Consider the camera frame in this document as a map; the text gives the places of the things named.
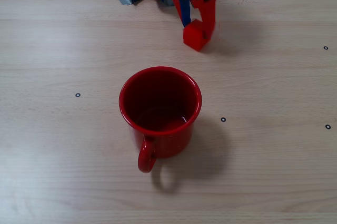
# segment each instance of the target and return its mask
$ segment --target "mug handle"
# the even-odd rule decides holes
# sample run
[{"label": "mug handle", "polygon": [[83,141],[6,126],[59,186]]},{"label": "mug handle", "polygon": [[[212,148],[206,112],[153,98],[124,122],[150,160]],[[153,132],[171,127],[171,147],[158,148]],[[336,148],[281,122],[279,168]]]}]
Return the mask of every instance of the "mug handle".
[{"label": "mug handle", "polygon": [[154,162],[156,162],[154,141],[151,137],[144,136],[138,156],[138,169],[144,173],[149,173],[153,168]]}]

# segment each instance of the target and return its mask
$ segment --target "wooden table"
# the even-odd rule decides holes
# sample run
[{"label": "wooden table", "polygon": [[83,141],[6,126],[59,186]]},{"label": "wooden table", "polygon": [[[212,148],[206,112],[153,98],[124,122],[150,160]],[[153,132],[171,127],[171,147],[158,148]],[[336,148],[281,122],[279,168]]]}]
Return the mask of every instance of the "wooden table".
[{"label": "wooden table", "polygon": [[[156,0],[0,0],[0,223],[337,223],[336,16],[218,0],[197,53]],[[118,95],[158,65],[204,102],[187,150],[142,174]]]}]

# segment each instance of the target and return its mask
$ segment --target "mug rim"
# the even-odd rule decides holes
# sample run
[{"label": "mug rim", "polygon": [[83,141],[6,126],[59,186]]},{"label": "mug rim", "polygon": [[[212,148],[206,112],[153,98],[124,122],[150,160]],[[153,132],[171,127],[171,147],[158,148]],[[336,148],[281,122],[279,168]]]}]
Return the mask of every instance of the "mug rim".
[{"label": "mug rim", "polygon": [[[172,72],[175,74],[180,75],[181,77],[183,77],[184,79],[186,79],[189,83],[191,83],[191,85],[193,86],[194,89],[194,93],[196,96],[196,106],[194,108],[193,111],[193,115],[189,118],[189,120],[174,129],[168,130],[168,131],[152,131],[152,130],[148,130],[146,128],[143,128],[139,125],[137,125],[133,120],[131,120],[131,118],[128,116],[126,109],[124,107],[124,96],[125,96],[125,92],[128,88],[128,86],[130,85],[130,83],[132,83],[133,81],[135,81],[138,77],[140,77],[143,74],[149,73],[149,72],[154,72],[154,71],[166,71],[166,72]],[[201,110],[201,105],[202,105],[202,96],[201,96],[201,91],[199,86],[197,85],[197,83],[194,81],[194,79],[192,77],[190,77],[187,73],[178,70],[176,68],[173,67],[166,67],[166,66],[156,66],[156,67],[150,67],[144,70],[141,70],[140,72],[137,72],[136,74],[134,74],[133,76],[131,76],[124,84],[124,86],[122,87],[121,93],[120,93],[120,97],[119,97],[119,106],[120,106],[120,111],[122,113],[122,116],[124,117],[125,121],[134,129],[142,132],[145,135],[148,136],[164,136],[164,135],[172,135],[175,134],[177,132],[183,131],[185,128],[189,127],[191,124],[194,123],[194,121],[196,120],[196,118],[198,117],[200,110]]]}]

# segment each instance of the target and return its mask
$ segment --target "wood grain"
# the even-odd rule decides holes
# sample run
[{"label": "wood grain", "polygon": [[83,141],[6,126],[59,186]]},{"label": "wood grain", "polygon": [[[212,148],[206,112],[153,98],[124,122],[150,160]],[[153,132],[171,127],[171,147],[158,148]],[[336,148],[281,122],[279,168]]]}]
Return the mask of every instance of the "wood grain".
[{"label": "wood grain", "polygon": [[[218,0],[197,53],[156,0],[0,0],[0,223],[335,224],[336,16]],[[204,102],[187,150],[145,175],[118,95],[158,65]]]}]

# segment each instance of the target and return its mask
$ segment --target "red mug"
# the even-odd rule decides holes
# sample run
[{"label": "red mug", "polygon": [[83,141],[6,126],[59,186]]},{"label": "red mug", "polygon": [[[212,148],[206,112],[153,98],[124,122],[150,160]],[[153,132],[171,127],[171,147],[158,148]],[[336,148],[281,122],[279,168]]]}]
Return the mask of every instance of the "red mug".
[{"label": "red mug", "polygon": [[171,67],[142,70],[124,84],[120,110],[140,149],[140,171],[150,172],[156,158],[172,157],[187,146],[201,103],[196,82]]}]

